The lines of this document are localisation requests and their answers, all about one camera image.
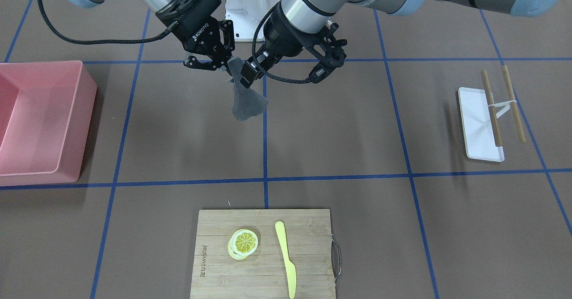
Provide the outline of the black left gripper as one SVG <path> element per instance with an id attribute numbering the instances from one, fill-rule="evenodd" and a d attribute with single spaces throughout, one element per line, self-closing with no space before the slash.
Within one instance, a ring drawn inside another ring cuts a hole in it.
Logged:
<path id="1" fill-rule="evenodd" d="M 347 40 L 335 38 L 334 33 L 338 28 L 337 23 L 329 20 L 316 34 L 295 30 L 295 39 L 318 60 L 308 76 L 314 84 L 329 77 L 335 69 L 345 63 L 346 54 L 343 47 L 347 45 Z"/>

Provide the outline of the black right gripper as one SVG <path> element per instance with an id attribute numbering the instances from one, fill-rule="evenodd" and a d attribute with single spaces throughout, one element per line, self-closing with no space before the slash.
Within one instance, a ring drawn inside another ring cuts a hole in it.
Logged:
<path id="1" fill-rule="evenodd" d="M 187 52 L 184 66 L 216 71 L 233 57 L 233 21 L 212 16 L 220 5 L 221 0 L 172 0 L 155 13 Z"/>

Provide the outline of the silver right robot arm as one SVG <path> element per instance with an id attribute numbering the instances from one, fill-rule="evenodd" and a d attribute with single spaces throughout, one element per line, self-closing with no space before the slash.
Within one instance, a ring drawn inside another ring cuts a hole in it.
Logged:
<path id="1" fill-rule="evenodd" d="M 68 0 L 93 8 L 106 0 Z M 188 53 L 184 65 L 192 69 L 214 71 L 226 69 L 234 51 L 233 25 L 217 20 L 213 13 L 221 0 L 141 0 L 164 24 L 165 30 L 143 43 L 158 41 L 173 34 Z"/>

